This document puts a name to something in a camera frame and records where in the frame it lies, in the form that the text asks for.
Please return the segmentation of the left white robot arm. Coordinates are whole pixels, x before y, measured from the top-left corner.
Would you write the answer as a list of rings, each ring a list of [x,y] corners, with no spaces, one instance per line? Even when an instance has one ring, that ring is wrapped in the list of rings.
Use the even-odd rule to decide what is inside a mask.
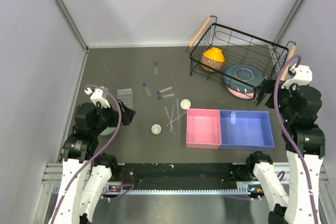
[[[76,107],[75,124],[63,146],[62,178],[49,223],[92,223],[106,183],[120,172],[115,156],[95,152],[98,136],[109,127],[129,125],[136,114],[122,101],[118,106],[114,110],[98,101]]]

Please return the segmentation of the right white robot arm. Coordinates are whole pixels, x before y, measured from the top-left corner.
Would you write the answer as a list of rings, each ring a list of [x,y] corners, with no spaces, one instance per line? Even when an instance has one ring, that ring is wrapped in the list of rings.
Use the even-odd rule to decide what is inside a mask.
[[[253,100],[260,103],[269,94],[266,106],[278,117],[286,142],[289,162],[289,193],[280,181],[269,155],[256,151],[246,160],[245,174],[258,180],[269,206],[269,223],[320,223],[319,176],[325,155],[325,135],[315,123],[322,106],[321,93],[314,87],[266,78],[254,88]]]

